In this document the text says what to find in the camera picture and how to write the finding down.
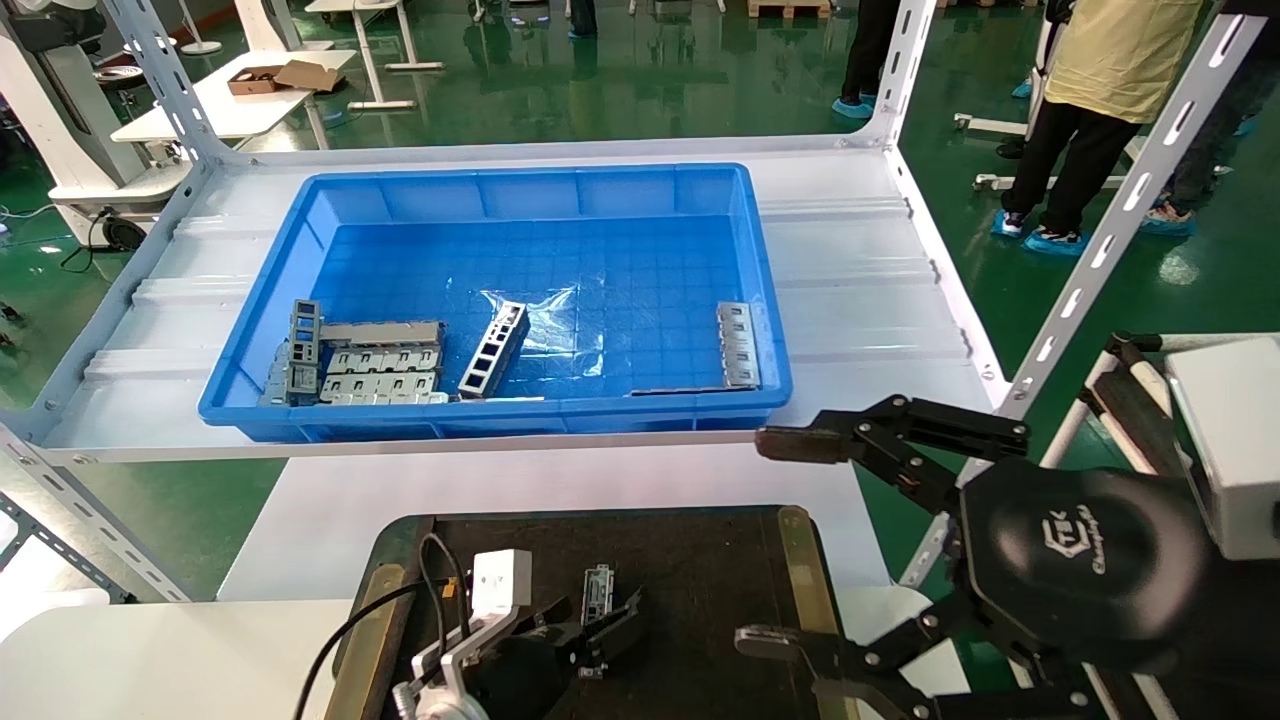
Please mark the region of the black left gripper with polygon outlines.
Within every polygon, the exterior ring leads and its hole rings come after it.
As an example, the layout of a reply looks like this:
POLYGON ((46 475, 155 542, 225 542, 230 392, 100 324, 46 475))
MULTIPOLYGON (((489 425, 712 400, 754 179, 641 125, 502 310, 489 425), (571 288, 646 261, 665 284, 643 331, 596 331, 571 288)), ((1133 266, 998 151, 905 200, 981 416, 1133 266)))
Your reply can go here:
POLYGON ((526 612, 512 635, 499 638, 468 666, 468 694, 489 719, 543 719, 577 676, 576 660, 588 653, 588 671, 604 673, 646 630, 637 588, 625 603, 588 624, 570 598, 526 612))

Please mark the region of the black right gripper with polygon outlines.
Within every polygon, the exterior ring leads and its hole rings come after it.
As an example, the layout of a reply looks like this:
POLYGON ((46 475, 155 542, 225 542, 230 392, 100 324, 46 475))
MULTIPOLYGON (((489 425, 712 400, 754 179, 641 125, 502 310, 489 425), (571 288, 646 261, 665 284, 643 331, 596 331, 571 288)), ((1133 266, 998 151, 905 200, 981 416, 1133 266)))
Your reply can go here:
POLYGON ((799 664, 822 698, 882 719, 1088 719, 1061 664, 1277 698, 1277 562, 1226 559, 1187 483, 1119 468, 996 462, 957 493, 957 591, 869 644, 746 625, 735 648, 799 664), (1039 678, 928 696, 904 669, 975 632, 1039 678))

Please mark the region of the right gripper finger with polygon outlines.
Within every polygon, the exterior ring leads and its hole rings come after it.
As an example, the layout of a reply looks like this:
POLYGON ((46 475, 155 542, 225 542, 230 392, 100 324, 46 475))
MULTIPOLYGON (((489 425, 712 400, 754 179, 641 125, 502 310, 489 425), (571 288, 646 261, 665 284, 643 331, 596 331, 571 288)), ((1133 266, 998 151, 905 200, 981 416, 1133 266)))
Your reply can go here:
POLYGON ((822 410, 805 427, 762 427, 755 448, 773 461, 860 466, 937 515, 959 509, 957 475, 925 448, 996 462, 1025 456, 1029 438, 1021 421, 893 395, 861 411, 822 410))

